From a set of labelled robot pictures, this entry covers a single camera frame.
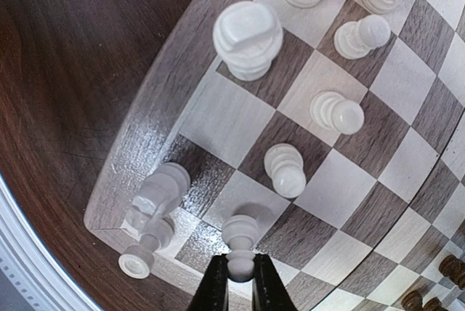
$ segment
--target brown pawn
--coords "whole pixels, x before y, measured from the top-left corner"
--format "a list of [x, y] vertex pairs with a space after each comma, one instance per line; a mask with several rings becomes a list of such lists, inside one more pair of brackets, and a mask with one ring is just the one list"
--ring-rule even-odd
[[423, 308], [424, 311], [447, 311], [442, 307], [441, 301], [438, 298], [429, 300]]
[[460, 289], [465, 288], [465, 262], [450, 255], [441, 262], [439, 271]]
[[423, 298], [417, 291], [407, 294], [401, 304], [406, 311], [423, 311]]

